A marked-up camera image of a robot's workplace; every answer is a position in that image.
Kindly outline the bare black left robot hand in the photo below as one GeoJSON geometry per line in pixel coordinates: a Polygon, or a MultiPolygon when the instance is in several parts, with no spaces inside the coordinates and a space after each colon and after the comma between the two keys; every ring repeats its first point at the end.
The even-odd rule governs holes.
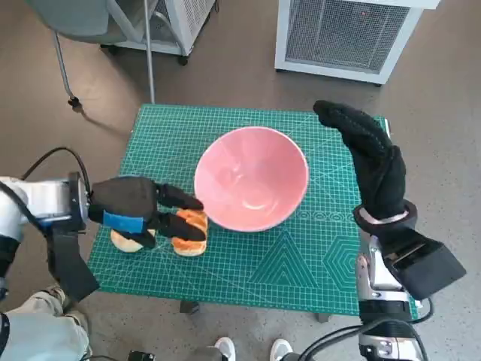
{"type": "Polygon", "coordinates": [[[161,235],[188,241],[204,241],[207,236],[182,217],[158,206],[202,211],[203,204],[170,184],[158,184],[147,177],[125,176],[92,185],[88,216],[93,222],[108,226],[126,238],[147,248],[156,246],[151,229],[161,235]]]}

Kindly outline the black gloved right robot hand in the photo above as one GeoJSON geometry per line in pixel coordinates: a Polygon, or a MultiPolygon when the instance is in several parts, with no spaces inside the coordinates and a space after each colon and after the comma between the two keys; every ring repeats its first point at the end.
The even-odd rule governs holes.
{"type": "Polygon", "coordinates": [[[362,206],[377,220],[404,213],[406,166],[375,119],[347,105],[318,100],[313,106],[319,122],[336,129],[354,163],[362,206]]]}

